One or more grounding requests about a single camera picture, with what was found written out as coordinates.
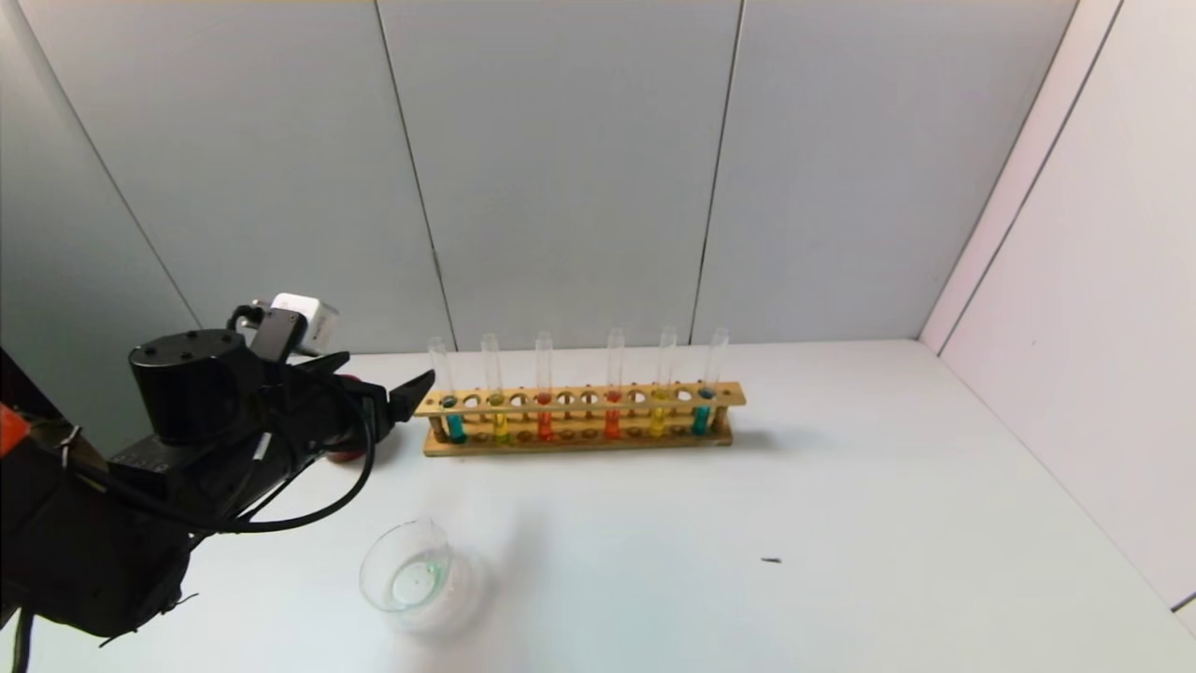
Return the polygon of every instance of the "yellow liquid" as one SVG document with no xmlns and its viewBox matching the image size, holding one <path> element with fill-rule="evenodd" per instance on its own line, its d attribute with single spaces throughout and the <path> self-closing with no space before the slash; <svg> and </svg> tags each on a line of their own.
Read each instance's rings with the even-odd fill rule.
<svg viewBox="0 0 1196 673">
<path fill-rule="evenodd" d="M 669 393 L 666 391 L 653 391 L 652 398 L 657 400 L 667 400 Z M 665 436 L 665 414 L 667 414 L 667 410 L 663 409 L 652 410 L 652 422 L 648 426 L 649 436 L 652 438 Z"/>
<path fill-rule="evenodd" d="M 492 405 L 501 405 L 506 399 L 501 394 L 490 396 Z M 511 429 L 507 428 L 507 415 L 494 415 L 494 441 L 500 445 L 511 443 Z"/>
<path fill-rule="evenodd" d="M 507 445 L 511 442 L 511 430 L 507 428 L 507 415 L 494 415 L 494 441 Z"/>
</svg>

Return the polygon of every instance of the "orange tag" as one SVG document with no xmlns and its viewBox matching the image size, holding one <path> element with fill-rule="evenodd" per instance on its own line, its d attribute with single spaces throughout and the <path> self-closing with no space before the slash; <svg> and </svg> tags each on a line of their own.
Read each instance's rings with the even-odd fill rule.
<svg viewBox="0 0 1196 673">
<path fill-rule="evenodd" d="M 0 405 L 0 458 L 29 436 L 29 423 L 17 412 Z"/>
</svg>

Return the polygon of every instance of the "colored liquid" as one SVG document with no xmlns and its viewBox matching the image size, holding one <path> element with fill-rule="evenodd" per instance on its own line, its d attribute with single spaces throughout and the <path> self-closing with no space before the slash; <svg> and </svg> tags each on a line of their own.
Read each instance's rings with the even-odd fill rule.
<svg viewBox="0 0 1196 673">
<path fill-rule="evenodd" d="M 452 409 L 457 406 L 457 398 L 448 396 L 440 400 L 440 406 L 444 409 Z M 465 435 L 465 424 L 462 422 L 462 418 L 459 416 L 448 416 L 446 420 L 448 421 L 448 440 L 453 445 L 464 445 L 468 438 Z"/>
<path fill-rule="evenodd" d="M 713 388 L 702 388 L 697 392 L 698 397 L 710 400 L 714 399 Z M 706 435 L 706 429 L 710 421 L 710 408 L 697 408 L 694 410 L 694 435 Z"/>
<path fill-rule="evenodd" d="M 655 400 L 667 400 L 669 392 L 660 391 L 658 388 L 652 392 L 652 398 Z M 651 435 L 652 438 L 665 436 L 665 414 L 667 414 L 667 410 L 663 409 L 652 410 L 652 422 L 648 424 L 648 435 Z"/>
<path fill-rule="evenodd" d="M 694 410 L 694 435 L 706 435 L 706 427 L 710 422 L 710 408 L 697 408 Z"/>
<path fill-rule="evenodd" d="M 426 605 L 440 593 L 446 570 L 447 563 L 438 552 L 427 551 L 413 556 L 395 571 L 386 602 L 398 611 Z"/>
<path fill-rule="evenodd" d="M 623 399 L 623 394 L 618 391 L 608 391 L 606 402 L 617 403 Z M 608 440 L 618 440 L 618 410 L 612 409 L 606 412 L 606 429 L 604 430 Z"/>
<path fill-rule="evenodd" d="M 548 393 L 541 393 L 536 396 L 536 404 L 548 405 L 553 403 L 553 396 Z M 537 415 L 537 427 L 536 434 L 539 436 L 541 442 L 553 441 L 553 415 L 549 412 L 539 412 Z"/>
<path fill-rule="evenodd" d="M 493 406 L 499 406 L 507 400 L 502 397 L 502 393 L 494 393 L 488 402 Z M 494 441 L 500 445 L 511 443 L 511 429 L 507 427 L 507 415 L 505 414 L 494 415 Z"/>
</svg>

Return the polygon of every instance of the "blue liquid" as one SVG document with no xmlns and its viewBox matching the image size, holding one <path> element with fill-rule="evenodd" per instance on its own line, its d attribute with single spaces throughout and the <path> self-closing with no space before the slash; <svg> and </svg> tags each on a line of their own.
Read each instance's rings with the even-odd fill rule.
<svg viewBox="0 0 1196 673">
<path fill-rule="evenodd" d="M 465 424 L 462 423 L 459 416 L 448 417 L 448 439 L 452 440 L 453 445 L 465 443 Z"/>
<path fill-rule="evenodd" d="M 440 406 L 444 409 L 452 409 L 457 406 L 457 398 L 448 396 L 440 400 Z M 464 445 L 468 436 L 465 435 L 465 426 L 462 423 L 460 417 L 450 416 L 446 418 L 448 420 L 448 440 L 452 441 L 453 445 Z"/>
<path fill-rule="evenodd" d="M 710 408 L 694 410 L 694 435 L 706 435 L 706 426 L 710 421 Z"/>
<path fill-rule="evenodd" d="M 714 399 L 713 388 L 702 388 L 697 392 L 698 397 L 712 400 Z M 710 408 L 697 408 L 694 410 L 694 435 L 706 435 L 706 428 L 709 426 L 710 421 Z"/>
</svg>

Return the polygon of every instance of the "black cable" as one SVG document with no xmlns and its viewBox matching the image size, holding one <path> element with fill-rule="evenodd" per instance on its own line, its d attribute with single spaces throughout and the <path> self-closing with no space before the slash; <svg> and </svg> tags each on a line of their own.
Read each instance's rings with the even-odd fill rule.
<svg viewBox="0 0 1196 673">
<path fill-rule="evenodd" d="M 287 477 L 286 481 L 283 481 L 281 484 L 279 484 L 277 489 L 274 489 L 273 491 L 270 491 L 270 495 L 266 496 L 262 500 L 262 502 L 257 503 L 257 506 L 254 507 L 254 509 L 246 512 L 245 514 L 242 514 L 240 516 L 237 518 L 237 520 L 238 521 L 249 521 L 250 519 L 254 519 L 254 516 L 257 513 L 262 512 L 262 509 L 264 509 L 266 506 L 270 504 L 270 502 L 275 497 L 277 497 L 279 494 L 281 494 L 287 487 L 289 487 L 291 483 L 294 482 L 297 477 L 299 477 L 300 475 L 303 475 L 304 470 L 307 470 L 307 465 L 305 465 L 303 467 L 303 470 L 300 470 L 299 472 L 292 475 L 291 477 Z"/>
<path fill-rule="evenodd" d="M 176 521 L 184 526 L 190 526 L 197 531 L 209 531 L 213 533 L 274 533 L 277 531 L 291 531 L 293 528 L 307 526 L 309 524 L 315 524 L 316 521 L 319 521 L 321 519 L 330 516 L 331 514 L 341 510 L 341 508 L 349 504 L 349 502 L 353 501 L 353 498 L 355 498 L 358 494 L 361 492 L 361 489 L 364 489 L 366 485 L 366 481 L 370 479 L 370 473 L 373 471 L 374 453 L 377 447 L 373 439 L 373 427 L 371 426 L 370 420 L 366 417 L 365 412 L 358 409 L 358 405 L 353 403 L 353 399 L 349 398 L 349 396 L 344 391 L 309 373 L 304 373 L 304 375 L 309 377 L 317 385 L 331 391 L 334 397 L 340 398 L 341 402 L 344 403 L 344 406 L 349 409 L 354 416 L 358 417 L 358 421 L 361 423 L 361 429 L 365 432 L 366 458 L 365 458 L 365 465 L 361 466 L 361 476 L 358 477 L 358 481 L 353 484 L 353 488 L 350 488 L 348 492 L 346 492 L 343 496 L 340 497 L 340 500 L 329 504 L 325 508 L 318 509 L 310 514 L 305 514 L 304 516 L 297 516 L 294 519 L 283 519 L 280 521 L 250 522 L 239 519 L 233 519 L 233 520 L 213 519 L 177 509 L 169 503 L 165 503 L 153 496 L 146 495 L 142 491 L 134 489 L 133 487 L 129 487 L 124 482 L 112 479 L 111 476 L 104 472 L 103 470 L 99 470 L 85 463 L 72 461 L 71 464 L 72 469 L 80 476 L 132 501 L 133 504 L 145 509 L 146 512 L 150 512 L 151 514 L 161 516 L 163 519 Z"/>
<path fill-rule="evenodd" d="M 255 322 L 262 322 L 266 317 L 266 310 L 261 306 L 251 306 L 249 304 L 242 304 L 232 310 L 232 317 L 225 323 L 225 329 L 237 329 L 237 319 L 242 317 L 251 318 Z"/>
<path fill-rule="evenodd" d="M 33 640 L 33 611 L 29 606 L 20 608 L 17 618 L 16 642 L 12 646 L 12 673 L 25 673 L 29 669 L 29 653 Z"/>
</svg>

